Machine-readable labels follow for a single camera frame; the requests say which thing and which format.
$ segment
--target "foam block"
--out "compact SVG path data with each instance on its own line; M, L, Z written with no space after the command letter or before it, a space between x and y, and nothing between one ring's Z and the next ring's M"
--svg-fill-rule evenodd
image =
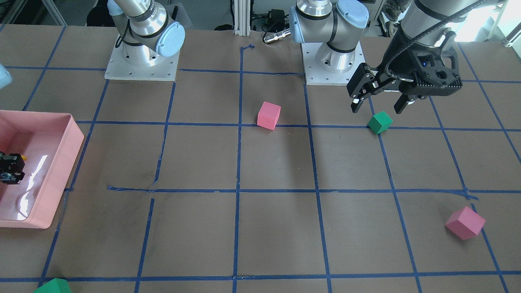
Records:
M280 116L280 106L264 102L257 115L257 125L274 130Z
M455 211L445 224L445 227L465 240L478 235L484 224L485 219L466 206L461 210Z
M373 115L369 123L367 124L371 130L376 133L382 133L391 126L392 119L385 112L380 112L378 114Z
M34 293L71 293L69 284L64 279L52 279L42 287L36 289Z

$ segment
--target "wire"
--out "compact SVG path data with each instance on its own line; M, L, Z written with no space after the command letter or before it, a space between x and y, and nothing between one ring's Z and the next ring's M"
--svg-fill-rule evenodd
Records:
M118 40L116 41L116 46L115 46L116 48L119 48L119 46L121 46L121 43L123 42L123 40L127 36L127 32L129 31L129 29L130 29L130 19L127 22L127 27L125 28L125 32L123 33L123 36L119 36Z
M392 55L392 57L387 61L386 66L384 68L385 73L389 77L396 78L396 79L403 80L403 81L407 81L407 82L412 82L413 80L411 80L411 79L403 78L403 77L400 77L398 74L393 73L392 70L389 69L389 65L391 65L391 62L393 62L400 54L402 54L405 50L407 50L410 46L412 46L418 40L423 39L428 34L430 34L430 33L434 32L434 31L440 29L441 27L443 27L447 23L455 20L456 18L459 18L459 17L463 16L464 14L470 12L472 9L478 7L479 5L483 4L486 1L487 0L476 1L473 4L470 4L469 6L461 9L460 11L458 11L458 12L454 13L453 15L445 18L444 20L440 21L439 23L433 25L432 27L426 29L425 31L423 31L419 35L417 35L414 38L412 38L408 43L406 43L400 49L398 49L398 51L394 55Z

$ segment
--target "pink tray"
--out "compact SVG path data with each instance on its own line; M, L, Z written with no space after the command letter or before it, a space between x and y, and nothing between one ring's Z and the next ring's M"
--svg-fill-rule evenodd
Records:
M0 227L49 228L82 141L70 114L0 110L0 151L27 157L20 184L0 184Z

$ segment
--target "metal pole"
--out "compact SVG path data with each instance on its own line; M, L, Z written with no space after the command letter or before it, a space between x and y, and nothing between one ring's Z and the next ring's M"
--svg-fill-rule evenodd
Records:
M60 11L58 10L58 7L56 7L56 4L54 4L54 1L52 0L42 0L43 5L45 5L45 8L47 8L47 11L49 11L49 14L52 18L54 18L54 21L59 25L66 27L67 23L65 22L64 17L61 15Z

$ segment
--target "pink cube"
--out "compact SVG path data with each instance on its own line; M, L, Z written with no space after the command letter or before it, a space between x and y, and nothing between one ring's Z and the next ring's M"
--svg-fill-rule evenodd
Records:
M264 102L257 116L257 125L274 130L279 120L280 106Z
M485 219L466 206L461 210L455 211L445 224L445 227L465 240L478 235L484 224Z

